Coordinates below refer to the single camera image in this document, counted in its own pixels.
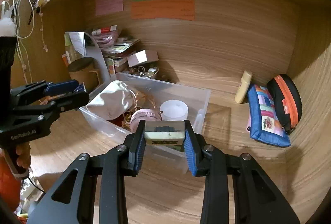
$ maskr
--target mug lid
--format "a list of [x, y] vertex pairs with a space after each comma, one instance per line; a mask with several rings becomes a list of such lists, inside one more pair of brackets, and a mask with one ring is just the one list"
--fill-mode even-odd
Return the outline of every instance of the mug lid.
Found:
[[93, 63], [92, 57], [83, 57], [73, 61], [71, 64], [68, 65], [69, 72], [77, 72], [86, 67], [88, 67], [91, 63]]

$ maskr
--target brown mug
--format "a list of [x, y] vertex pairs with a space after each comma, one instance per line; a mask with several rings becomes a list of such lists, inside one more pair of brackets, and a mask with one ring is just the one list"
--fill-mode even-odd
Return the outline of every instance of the brown mug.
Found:
[[101, 85], [100, 70], [93, 67], [92, 57], [83, 57], [73, 61], [68, 65], [71, 79], [77, 80], [80, 84], [84, 83], [87, 92], [93, 91]]

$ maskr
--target beige bottle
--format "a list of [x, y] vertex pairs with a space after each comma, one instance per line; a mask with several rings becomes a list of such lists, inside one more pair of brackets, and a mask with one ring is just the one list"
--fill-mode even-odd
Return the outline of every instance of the beige bottle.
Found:
[[251, 83], [252, 76], [253, 76], [253, 74], [252, 74], [251, 71], [246, 71], [246, 70], [244, 71], [244, 74], [241, 77], [240, 86], [238, 88], [236, 96], [234, 97], [234, 100], [236, 101], [236, 103], [242, 103], [243, 102], [243, 100], [246, 96], [248, 87]]

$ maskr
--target wooden desk surface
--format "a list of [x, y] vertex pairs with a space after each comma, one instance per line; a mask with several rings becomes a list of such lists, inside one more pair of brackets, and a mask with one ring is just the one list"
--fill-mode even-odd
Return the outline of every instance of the wooden desk surface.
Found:
[[[281, 191], [286, 191], [286, 165], [283, 150], [253, 141], [245, 131], [248, 104], [209, 104], [204, 135], [208, 143], [224, 153], [252, 154]], [[92, 129], [79, 111], [69, 111], [53, 123], [51, 135], [31, 142], [31, 167], [48, 190], [69, 164], [83, 152], [91, 156], [116, 146], [106, 135]], [[144, 158], [137, 177], [125, 178], [129, 223], [199, 223], [205, 178], [182, 174], [172, 167]], [[98, 180], [94, 223], [99, 223]], [[232, 181], [229, 180], [230, 222], [234, 223]]]

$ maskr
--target orange zipper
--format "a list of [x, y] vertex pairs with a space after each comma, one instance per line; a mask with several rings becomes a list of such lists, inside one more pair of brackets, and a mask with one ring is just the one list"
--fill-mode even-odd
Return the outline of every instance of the orange zipper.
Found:
[[276, 76], [275, 80], [276, 80], [278, 86], [280, 87], [280, 90], [282, 91], [284, 98], [286, 100], [288, 110], [290, 112], [291, 127], [295, 128], [295, 126], [297, 125], [297, 123], [299, 121], [299, 116], [297, 114], [297, 106], [293, 99], [292, 93], [291, 93], [290, 89], [288, 88], [288, 86], [286, 85], [284, 79], [280, 75]]

